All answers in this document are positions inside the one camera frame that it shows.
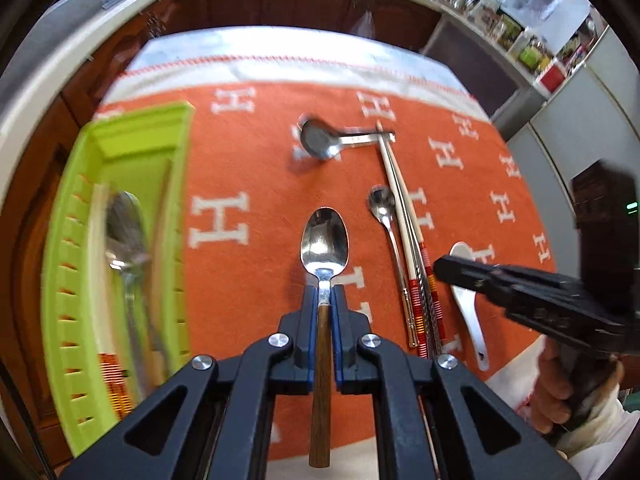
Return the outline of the person right hand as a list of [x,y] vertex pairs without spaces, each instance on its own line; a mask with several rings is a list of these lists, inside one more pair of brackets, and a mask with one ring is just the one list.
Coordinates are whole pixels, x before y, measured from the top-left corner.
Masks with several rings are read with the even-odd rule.
[[[550,434],[554,425],[564,425],[572,417],[567,401],[574,393],[560,360],[560,347],[551,338],[544,341],[538,358],[538,378],[530,397],[530,420],[541,434]],[[594,405],[587,421],[566,434],[563,439],[574,446],[591,446],[614,439],[626,441],[638,425],[638,415],[624,410],[617,399],[624,366],[615,361],[616,369],[594,393]]]

